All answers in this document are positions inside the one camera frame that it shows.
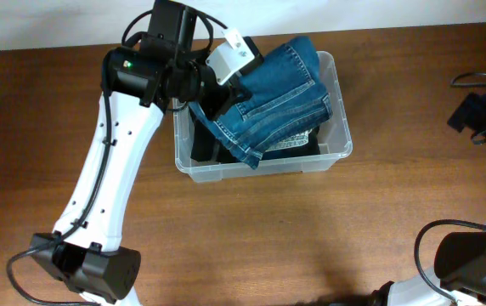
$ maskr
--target jeans pocket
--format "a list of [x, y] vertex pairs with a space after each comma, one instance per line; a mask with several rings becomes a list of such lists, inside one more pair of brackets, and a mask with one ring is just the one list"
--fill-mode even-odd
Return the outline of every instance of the jeans pocket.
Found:
[[274, 50], [240, 82], [252, 92], [252, 98], [235, 105], [243, 121], [283, 105], [315, 84], [304, 59], [289, 44]]

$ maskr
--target plastic bin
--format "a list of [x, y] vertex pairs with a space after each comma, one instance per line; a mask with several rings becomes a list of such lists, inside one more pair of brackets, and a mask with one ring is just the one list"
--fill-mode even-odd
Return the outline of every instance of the plastic bin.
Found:
[[[256, 170], [242, 162], [221, 164], [207, 161], [197, 162], [190, 158], [194, 143], [194, 125], [188, 109], [173, 114], [175, 129], [175, 165], [187, 173], [196, 183], [219, 181], [226, 178], [248, 177], [275, 173], [318, 172], [328, 170], [334, 163], [353, 151], [353, 141], [348, 130], [347, 116], [343, 107], [342, 92], [337, 80], [334, 58], [327, 52], [318, 52], [320, 59], [320, 80], [330, 93], [333, 117], [320, 126], [318, 135], [320, 155], [282, 158], [260, 161]], [[178, 101], [175, 107], [181, 106]]]

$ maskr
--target white background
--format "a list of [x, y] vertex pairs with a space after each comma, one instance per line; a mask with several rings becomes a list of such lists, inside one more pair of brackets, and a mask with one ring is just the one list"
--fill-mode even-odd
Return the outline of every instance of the white background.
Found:
[[[486, 0], [183, 0], [243, 35], [486, 21]], [[0, 0], [0, 49], [118, 43], [152, 0]], [[138, 28], [146, 30], [148, 20]], [[204, 37], [199, 28], [196, 37]]]

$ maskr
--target brown wooden surface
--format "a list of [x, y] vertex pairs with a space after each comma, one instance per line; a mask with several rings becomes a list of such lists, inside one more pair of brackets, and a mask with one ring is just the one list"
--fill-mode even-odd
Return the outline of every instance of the brown wooden surface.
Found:
[[[324, 173], [195, 184], [173, 162], [166, 116], [145, 153], [122, 245], [142, 254], [144, 305], [290, 304], [367, 293], [415, 275], [413, 243], [438, 218], [486, 220], [486, 148], [447, 119], [468, 94], [451, 77], [486, 71], [486, 24], [311, 34], [333, 54], [354, 151]], [[267, 53], [293, 36], [259, 37]], [[96, 122], [111, 46], [0, 52], [0, 305], [24, 305], [6, 260], [50, 231]], [[443, 235], [422, 245], [432, 259]], [[78, 300], [30, 259], [40, 298]]]

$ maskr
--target folded jeans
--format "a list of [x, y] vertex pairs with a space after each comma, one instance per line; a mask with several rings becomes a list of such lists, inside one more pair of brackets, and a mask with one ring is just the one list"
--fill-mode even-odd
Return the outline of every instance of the folded jeans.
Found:
[[272, 51], [240, 78], [252, 98], [208, 121], [196, 102], [189, 107], [232, 155], [257, 168], [264, 152], [332, 116], [330, 96], [319, 80], [319, 57], [308, 37], [296, 37]]

